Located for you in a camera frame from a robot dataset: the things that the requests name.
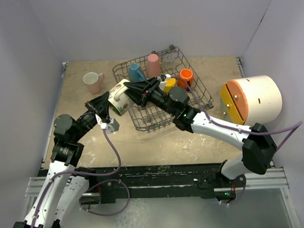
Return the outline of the white cat mug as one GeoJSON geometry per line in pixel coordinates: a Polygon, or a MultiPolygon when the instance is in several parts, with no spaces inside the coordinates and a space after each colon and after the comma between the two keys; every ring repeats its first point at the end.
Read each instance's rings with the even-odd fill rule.
{"type": "Polygon", "coordinates": [[[124,85],[126,82],[129,80],[122,79],[109,91],[110,108],[120,117],[134,105],[134,102],[125,93],[128,90],[128,87],[124,85]]]}

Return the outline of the pink mug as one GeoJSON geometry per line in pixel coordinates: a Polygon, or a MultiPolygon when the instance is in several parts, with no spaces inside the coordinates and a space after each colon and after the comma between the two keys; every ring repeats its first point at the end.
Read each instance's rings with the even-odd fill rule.
{"type": "Polygon", "coordinates": [[[83,83],[86,84],[88,90],[96,95],[102,90],[105,75],[103,73],[88,72],[83,77],[83,83]]]}

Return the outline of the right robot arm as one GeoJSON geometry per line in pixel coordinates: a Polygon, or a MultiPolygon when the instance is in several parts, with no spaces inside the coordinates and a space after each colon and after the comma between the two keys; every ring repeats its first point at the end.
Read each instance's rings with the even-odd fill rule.
{"type": "Polygon", "coordinates": [[[141,107],[152,103],[172,115],[172,122],[182,131],[211,136],[239,149],[241,155],[221,164],[216,176],[220,186],[228,187],[236,177],[246,173],[263,175],[267,172],[277,145],[264,125],[238,125],[214,118],[189,105],[190,98],[182,87],[175,86],[165,93],[160,84],[157,78],[125,82],[125,94],[141,107]]]}

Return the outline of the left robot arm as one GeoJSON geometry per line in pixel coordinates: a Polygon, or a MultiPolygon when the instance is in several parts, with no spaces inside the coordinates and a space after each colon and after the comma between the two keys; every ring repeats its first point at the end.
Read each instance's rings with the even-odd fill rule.
{"type": "Polygon", "coordinates": [[[84,145],[79,143],[99,120],[110,122],[109,92],[88,102],[87,111],[78,119],[68,114],[54,121],[54,147],[48,172],[39,195],[23,221],[12,228],[62,228],[79,195],[96,190],[97,179],[88,170],[75,172],[84,145]]]}

